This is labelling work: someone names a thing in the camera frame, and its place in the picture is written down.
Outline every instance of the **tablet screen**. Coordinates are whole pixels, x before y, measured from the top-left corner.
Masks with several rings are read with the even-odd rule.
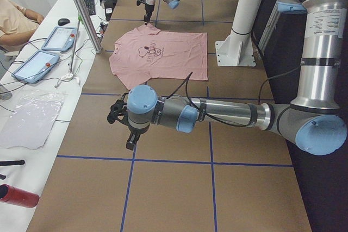
[[[73,28],[56,28],[45,48],[63,49],[73,30]]]
[[[22,68],[20,68],[15,75],[22,79],[32,80],[39,73],[47,70],[45,64],[53,59],[55,55],[47,54],[44,52],[38,52],[35,56],[33,56],[28,62],[23,64]]]

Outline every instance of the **person's arm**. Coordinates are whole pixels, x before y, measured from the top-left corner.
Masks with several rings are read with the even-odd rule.
[[[35,33],[35,30],[18,33],[18,34],[10,34],[10,35],[2,35],[0,36],[0,46],[19,46],[29,41],[32,35]]]
[[[31,20],[35,20],[38,24],[41,24],[42,20],[44,20],[44,16],[31,9],[27,9],[24,15]]]

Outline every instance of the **red cylinder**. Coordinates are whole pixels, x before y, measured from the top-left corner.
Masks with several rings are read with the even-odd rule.
[[[33,208],[38,204],[39,195],[7,184],[0,185],[0,202]]]

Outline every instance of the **light blue joint cap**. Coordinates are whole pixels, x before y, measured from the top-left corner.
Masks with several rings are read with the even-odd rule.
[[[176,130],[183,133],[190,133],[196,124],[197,115],[198,111],[196,108],[186,105],[179,116]]]
[[[130,90],[127,99],[127,109],[134,114],[145,114],[157,104],[157,94],[148,85],[138,85]]]
[[[327,155],[341,147],[347,138],[347,126],[336,115],[320,115],[304,124],[295,142],[301,150],[314,155]]]
[[[296,3],[284,3],[278,1],[278,11],[284,14],[304,14],[307,13],[307,9],[305,9],[302,4]]]
[[[169,2],[169,4],[168,4],[168,6],[169,6],[171,9],[176,8],[178,5],[179,5],[179,1],[178,1],[178,0],[173,0],[173,1]]]

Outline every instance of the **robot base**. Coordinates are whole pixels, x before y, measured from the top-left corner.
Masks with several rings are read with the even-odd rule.
[[[256,66],[254,59],[254,50],[252,48],[252,42],[249,38],[247,46],[242,54],[242,45],[240,41],[236,48],[231,48],[230,35],[225,41],[215,42],[216,58],[218,66]]]

